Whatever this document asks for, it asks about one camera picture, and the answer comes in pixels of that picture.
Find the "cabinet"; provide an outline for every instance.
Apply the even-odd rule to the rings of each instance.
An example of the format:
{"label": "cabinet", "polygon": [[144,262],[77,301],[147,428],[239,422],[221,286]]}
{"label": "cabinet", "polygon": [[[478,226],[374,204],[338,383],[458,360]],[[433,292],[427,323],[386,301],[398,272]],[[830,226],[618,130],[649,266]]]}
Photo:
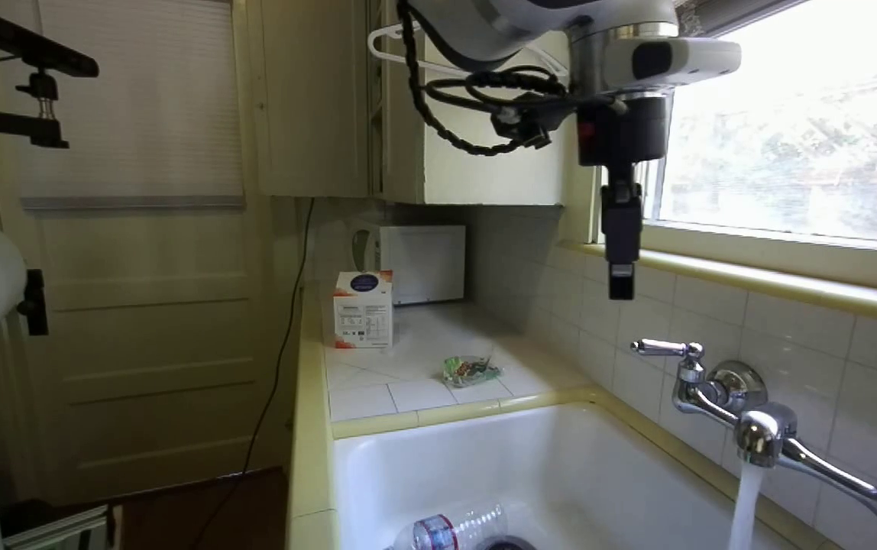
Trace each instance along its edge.
{"label": "cabinet", "polygon": [[262,191],[367,196],[363,0],[252,0],[245,21]]}
{"label": "cabinet", "polygon": [[[387,23],[393,21],[393,0],[381,2]],[[537,40],[554,57],[565,64],[565,42],[558,34]],[[424,40],[427,62],[444,62]],[[405,88],[402,64],[381,64],[370,74],[370,145],[378,146],[378,165],[370,169],[375,196],[409,204],[558,204],[561,179],[567,169],[567,128],[554,130],[554,145],[545,150],[516,150],[507,156],[470,156],[447,145],[433,128],[421,122]],[[485,112],[470,112],[430,101],[430,111],[444,124],[475,145],[502,145]]]}

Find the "countertop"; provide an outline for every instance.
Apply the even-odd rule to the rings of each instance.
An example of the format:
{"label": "countertop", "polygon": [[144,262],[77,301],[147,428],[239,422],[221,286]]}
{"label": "countertop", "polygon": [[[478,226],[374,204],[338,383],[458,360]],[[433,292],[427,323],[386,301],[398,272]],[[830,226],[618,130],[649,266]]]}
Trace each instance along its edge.
{"label": "countertop", "polygon": [[[618,415],[708,486],[735,495],[735,480],[691,445],[594,386],[581,371],[514,337],[475,307],[398,309],[392,348],[333,348],[329,299],[307,289],[300,328],[295,426],[290,464],[287,550],[337,550],[333,441],[419,426],[499,415],[511,408],[586,400]],[[447,355],[489,355],[499,380],[447,389],[436,371]],[[762,520],[800,547],[818,534],[762,502]]]}

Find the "white sink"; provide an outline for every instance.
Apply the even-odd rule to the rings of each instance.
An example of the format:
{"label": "white sink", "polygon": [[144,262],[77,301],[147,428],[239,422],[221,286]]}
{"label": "white sink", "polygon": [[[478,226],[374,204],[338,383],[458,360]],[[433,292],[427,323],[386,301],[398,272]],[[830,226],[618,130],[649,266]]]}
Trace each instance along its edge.
{"label": "white sink", "polygon": [[[458,502],[502,502],[537,550],[725,550],[732,505],[594,404],[337,441],[343,550]],[[755,550],[793,547],[757,523]]]}

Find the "faucet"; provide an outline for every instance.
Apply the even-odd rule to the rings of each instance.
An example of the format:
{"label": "faucet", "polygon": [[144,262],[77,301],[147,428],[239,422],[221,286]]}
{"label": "faucet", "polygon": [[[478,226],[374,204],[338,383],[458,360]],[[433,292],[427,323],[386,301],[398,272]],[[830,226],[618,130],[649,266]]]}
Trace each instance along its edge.
{"label": "faucet", "polygon": [[877,486],[814,453],[799,437],[799,415],[766,400],[766,386],[748,364],[725,360],[705,374],[705,348],[700,342],[639,338],[632,352],[646,356],[679,356],[675,406],[728,426],[744,462],[757,469],[785,464],[811,475],[863,502],[877,516]]}

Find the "appliance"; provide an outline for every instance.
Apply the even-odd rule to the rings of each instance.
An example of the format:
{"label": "appliance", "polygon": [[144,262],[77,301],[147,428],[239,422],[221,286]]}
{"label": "appliance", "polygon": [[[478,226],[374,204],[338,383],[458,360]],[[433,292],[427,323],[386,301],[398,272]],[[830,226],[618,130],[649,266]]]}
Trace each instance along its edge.
{"label": "appliance", "polygon": [[466,299],[466,226],[375,226],[367,266],[393,276],[393,307]]}

